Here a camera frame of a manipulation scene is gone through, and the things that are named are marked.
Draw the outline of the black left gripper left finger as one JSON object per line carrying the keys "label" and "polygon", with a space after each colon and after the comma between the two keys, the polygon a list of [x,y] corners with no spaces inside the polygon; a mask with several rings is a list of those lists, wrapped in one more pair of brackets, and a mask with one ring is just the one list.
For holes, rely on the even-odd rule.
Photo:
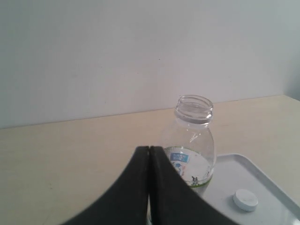
{"label": "black left gripper left finger", "polygon": [[149,147],[137,147],[124,171],[105,193],[64,224],[147,224],[149,163]]}

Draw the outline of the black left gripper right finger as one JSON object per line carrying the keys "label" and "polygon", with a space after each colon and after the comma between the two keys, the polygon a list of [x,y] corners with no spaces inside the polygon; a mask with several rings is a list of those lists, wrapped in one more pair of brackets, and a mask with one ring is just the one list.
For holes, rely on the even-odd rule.
{"label": "black left gripper right finger", "polygon": [[149,198],[153,225],[234,225],[175,171],[162,147],[149,148]]}

